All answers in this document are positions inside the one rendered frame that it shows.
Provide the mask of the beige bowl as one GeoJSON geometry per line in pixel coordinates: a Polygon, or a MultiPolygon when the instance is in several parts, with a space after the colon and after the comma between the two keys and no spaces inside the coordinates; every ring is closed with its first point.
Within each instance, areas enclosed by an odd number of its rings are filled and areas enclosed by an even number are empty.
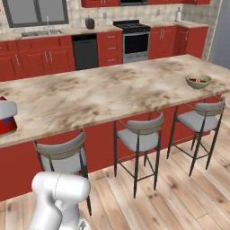
{"type": "Polygon", "coordinates": [[[190,74],[185,77],[185,80],[189,86],[193,89],[202,89],[207,87],[212,79],[208,75],[203,74],[190,74]]]}

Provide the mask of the grey fridge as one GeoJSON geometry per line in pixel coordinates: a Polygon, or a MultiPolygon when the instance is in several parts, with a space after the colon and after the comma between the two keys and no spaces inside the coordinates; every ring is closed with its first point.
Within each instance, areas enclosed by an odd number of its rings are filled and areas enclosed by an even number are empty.
{"type": "Polygon", "coordinates": [[[223,0],[209,61],[230,69],[230,0],[223,0]]]}

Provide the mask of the red island cabinet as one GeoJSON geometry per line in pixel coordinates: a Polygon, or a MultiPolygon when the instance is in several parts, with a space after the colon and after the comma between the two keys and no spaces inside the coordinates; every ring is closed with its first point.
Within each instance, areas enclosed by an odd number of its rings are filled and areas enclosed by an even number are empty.
{"type": "MultiPolygon", "coordinates": [[[[164,123],[162,128],[161,149],[168,147],[173,123],[175,106],[164,108],[164,123]]],[[[148,119],[148,113],[124,119],[148,119]]],[[[105,167],[113,165],[113,122],[88,127],[85,129],[86,158],[88,172],[92,173],[105,167]]],[[[44,144],[59,144],[77,136],[78,130],[45,137],[38,142],[44,144]]],[[[180,140],[180,144],[192,140],[193,132],[176,123],[173,141],[180,140]]],[[[118,140],[118,156],[120,158],[131,155],[131,152],[118,140]]],[[[41,171],[39,159],[32,141],[19,145],[0,148],[0,201],[20,196],[31,192],[31,181],[34,175],[41,171]]]]}

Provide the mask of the grey bar stool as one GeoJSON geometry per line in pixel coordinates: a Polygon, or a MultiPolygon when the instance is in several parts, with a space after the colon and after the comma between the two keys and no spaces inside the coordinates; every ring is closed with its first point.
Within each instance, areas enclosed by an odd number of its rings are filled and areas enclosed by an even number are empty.
{"type": "Polygon", "coordinates": [[[33,142],[41,169],[44,172],[70,173],[88,178],[84,142],[85,131],[77,137],[61,144],[41,144],[33,142]]]}
{"type": "Polygon", "coordinates": [[[217,136],[223,118],[224,110],[226,107],[226,98],[224,96],[217,99],[218,102],[196,103],[195,106],[190,106],[189,104],[186,104],[187,107],[191,108],[191,111],[184,112],[180,115],[177,114],[178,109],[175,109],[174,111],[166,158],[169,158],[172,146],[175,146],[177,149],[181,150],[184,154],[192,159],[189,175],[192,174],[195,163],[198,159],[207,157],[208,159],[206,162],[206,169],[209,167],[210,160],[213,155],[213,151],[217,141],[217,136]],[[194,133],[190,148],[193,149],[194,146],[196,147],[193,155],[190,155],[188,152],[178,147],[173,141],[175,126],[177,122],[180,122],[183,126],[189,128],[194,133]],[[201,139],[205,132],[210,131],[214,131],[215,134],[212,140],[211,147],[209,150],[207,150],[201,143],[201,139]]]}
{"type": "Polygon", "coordinates": [[[154,189],[156,189],[158,179],[158,169],[161,151],[162,125],[164,123],[164,114],[158,111],[159,116],[148,120],[128,120],[124,123],[119,119],[119,123],[124,127],[117,130],[117,122],[113,122],[113,169],[114,176],[117,176],[117,166],[120,165],[134,179],[133,196],[137,195],[137,183],[146,178],[154,178],[154,189]],[[118,140],[135,156],[134,172],[131,172],[118,158],[117,143],[118,140]],[[152,173],[139,178],[138,164],[139,157],[144,155],[144,164],[149,164],[152,173]]]}

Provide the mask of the red drawer cabinet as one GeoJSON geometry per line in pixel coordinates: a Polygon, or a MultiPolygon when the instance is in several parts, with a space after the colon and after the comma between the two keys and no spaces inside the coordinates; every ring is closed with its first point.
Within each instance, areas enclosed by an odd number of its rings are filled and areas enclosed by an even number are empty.
{"type": "Polygon", "coordinates": [[[106,31],[97,34],[99,66],[122,63],[122,32],[106,31]]]}

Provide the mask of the black dishwasher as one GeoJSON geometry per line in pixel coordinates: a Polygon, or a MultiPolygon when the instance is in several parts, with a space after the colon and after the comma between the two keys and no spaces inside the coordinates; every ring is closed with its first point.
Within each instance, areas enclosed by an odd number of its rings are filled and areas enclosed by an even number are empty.
{"type": "Polygon", "coordinates": [[[98,66],[97,35],[82,34],[72,37],[75,69],[84,70],[98,66]]]}

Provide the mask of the steel oven with hob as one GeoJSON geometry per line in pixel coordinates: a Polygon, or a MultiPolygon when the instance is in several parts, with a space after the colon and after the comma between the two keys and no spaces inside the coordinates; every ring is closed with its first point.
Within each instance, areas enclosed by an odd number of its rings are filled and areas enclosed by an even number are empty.
{"type": "Polygon", "coordinates": [[[147,60],[151,27],[139,20],[115,21],[113,25],[122,29],[122,62],[147,60]]]}

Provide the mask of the red corner cupboard run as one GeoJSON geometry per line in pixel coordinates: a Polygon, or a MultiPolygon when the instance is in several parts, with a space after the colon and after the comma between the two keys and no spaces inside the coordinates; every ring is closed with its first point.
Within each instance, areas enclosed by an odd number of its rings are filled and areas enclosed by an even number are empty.
{"type": "Polygon", "coordinates": [[[190,54],[202,58],[208,27],[179,25],[153,27],[149,39],[149,59],[190,54]]]}

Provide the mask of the dark toaster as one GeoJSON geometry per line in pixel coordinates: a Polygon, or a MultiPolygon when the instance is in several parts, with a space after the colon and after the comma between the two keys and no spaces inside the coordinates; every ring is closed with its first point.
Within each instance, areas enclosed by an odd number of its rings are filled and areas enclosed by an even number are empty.
{"type": "Polygon", "coordinates": [[[93,30],[94,27],[95,27],[95,21],[94,21],[94,19],[90,18],[90,17],[86,18],[85,19],[85,27],[87,29],[89,29],[89,30],[93,30]]]}

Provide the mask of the red sink cupboard run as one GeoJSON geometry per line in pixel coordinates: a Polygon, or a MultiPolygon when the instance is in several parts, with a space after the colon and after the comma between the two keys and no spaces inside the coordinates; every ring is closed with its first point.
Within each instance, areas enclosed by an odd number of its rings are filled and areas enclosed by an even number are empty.
{"type": "Polygon", "coordinates": [[[0,82],[74,70],[70,36],[0,41],[0,82]]]}

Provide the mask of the red stand mixer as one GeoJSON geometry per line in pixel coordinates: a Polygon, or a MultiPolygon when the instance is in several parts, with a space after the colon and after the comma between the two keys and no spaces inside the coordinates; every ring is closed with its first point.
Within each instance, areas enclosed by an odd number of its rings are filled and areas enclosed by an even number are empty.
{"type": "Polygon", "coordinates": [[[17,125],[14,116],[17,114],[17,105],[0,96],[0,136],[14,132],[17,125]]]}

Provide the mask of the steel sink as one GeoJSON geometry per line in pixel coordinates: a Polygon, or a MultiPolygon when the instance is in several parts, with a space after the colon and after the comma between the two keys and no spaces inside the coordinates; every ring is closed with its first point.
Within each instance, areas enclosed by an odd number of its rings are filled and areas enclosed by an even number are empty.
{"type": "Polygon", "coordinates": [[[37,36],[49,36],[49,35],[58,35],[62,32],[60,30],[53,30],[53,31],[30,31],[22,33],[23,37],[37,37],[37,36]]]}

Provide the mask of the dark range hood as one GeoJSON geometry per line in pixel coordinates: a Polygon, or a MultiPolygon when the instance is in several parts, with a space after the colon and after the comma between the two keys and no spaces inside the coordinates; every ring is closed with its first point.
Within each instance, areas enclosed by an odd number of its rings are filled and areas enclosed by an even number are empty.
{"type": "Polygon", "coordinates": [[[119,0],[120,6],[147,5],[148,0],[119,0]]]}

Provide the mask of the dark framed window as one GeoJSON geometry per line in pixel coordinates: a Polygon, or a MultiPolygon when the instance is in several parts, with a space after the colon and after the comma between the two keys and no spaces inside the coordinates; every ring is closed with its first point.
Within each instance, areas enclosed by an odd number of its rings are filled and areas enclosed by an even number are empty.
{"type": "Polygon", "coordinates": [[[10,28],[68,24],[66,0],[2,0],[10,28]]]}

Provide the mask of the red wall cupboard run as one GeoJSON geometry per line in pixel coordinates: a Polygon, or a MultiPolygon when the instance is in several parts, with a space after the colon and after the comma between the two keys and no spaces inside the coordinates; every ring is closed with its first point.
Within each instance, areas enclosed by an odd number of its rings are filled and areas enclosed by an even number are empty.
{"type": "Polygon", "coordinates": [[[147,0],[147,4],[210,4],[210,0],[147,0]]]}

